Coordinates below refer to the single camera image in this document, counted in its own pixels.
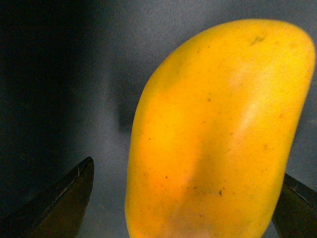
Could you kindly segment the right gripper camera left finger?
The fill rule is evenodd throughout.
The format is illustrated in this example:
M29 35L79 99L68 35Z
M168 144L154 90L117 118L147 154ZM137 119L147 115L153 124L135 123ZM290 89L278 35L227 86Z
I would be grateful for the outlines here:
M0 221L2 238L77 237L94 182L87 157L63 178Z

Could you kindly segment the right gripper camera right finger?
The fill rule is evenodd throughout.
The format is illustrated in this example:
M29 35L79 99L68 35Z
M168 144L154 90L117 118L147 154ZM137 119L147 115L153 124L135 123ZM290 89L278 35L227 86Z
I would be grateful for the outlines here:
M285 174L272 222L281 238L316 238L317 192Z

